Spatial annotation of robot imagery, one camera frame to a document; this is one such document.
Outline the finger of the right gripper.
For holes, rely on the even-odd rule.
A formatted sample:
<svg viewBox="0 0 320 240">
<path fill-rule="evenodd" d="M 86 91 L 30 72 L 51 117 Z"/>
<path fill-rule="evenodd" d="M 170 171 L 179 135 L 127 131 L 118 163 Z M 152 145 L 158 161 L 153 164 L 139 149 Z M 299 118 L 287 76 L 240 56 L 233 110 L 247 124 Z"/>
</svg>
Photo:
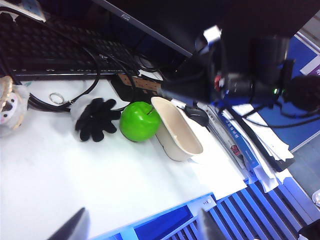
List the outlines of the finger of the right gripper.
<svg viewBox="0 0 320 240">
<path fill-rule="evenodd" d="M 204 103 L 211 101 L 211 88 L 203 80 L 164 82 L 159 87 L 159 94 L 169 98 L 183 97 Z"/>
</svg>

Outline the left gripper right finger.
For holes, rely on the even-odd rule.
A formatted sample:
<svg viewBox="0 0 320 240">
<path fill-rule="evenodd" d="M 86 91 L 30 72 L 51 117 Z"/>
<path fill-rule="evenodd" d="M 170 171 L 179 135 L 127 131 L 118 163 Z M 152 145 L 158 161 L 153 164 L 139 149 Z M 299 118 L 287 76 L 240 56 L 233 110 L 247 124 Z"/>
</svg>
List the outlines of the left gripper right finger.
<svg viewBox="0 0 320 240">
<path fill-rule="evenodd" d="M 201 208 L 198 211 L 198 235 L 200 240 L 224 240 L 225 236 L 210 214 Z"/>
</svg>

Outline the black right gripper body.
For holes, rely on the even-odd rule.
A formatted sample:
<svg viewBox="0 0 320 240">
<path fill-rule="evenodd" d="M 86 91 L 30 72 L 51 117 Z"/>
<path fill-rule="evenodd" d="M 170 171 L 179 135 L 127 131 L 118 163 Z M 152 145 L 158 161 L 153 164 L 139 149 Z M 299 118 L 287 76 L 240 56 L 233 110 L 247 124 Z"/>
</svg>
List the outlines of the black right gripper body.
<svg viewBox="0 0 320 240">
<path fill-rule="evenodd" d="M 249 101 L 252 98 L 252 77 L 231 66 L 224 42 L 209 46 L 206 76 L 210 101 Z"/>
</svg>

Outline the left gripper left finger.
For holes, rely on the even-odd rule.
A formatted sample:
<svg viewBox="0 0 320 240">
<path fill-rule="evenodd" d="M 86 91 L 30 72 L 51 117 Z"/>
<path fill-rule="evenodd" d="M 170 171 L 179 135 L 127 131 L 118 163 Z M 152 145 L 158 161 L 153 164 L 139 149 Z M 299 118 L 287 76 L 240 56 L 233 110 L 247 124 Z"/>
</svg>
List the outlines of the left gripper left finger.
<svg viewBox="0 0 320 240">
<path fill-rule="evenodd" d="M 87 240 L 89 237 L 89 212 L 82 207 L 66 221 L 49 240 Z"/>
</svg>

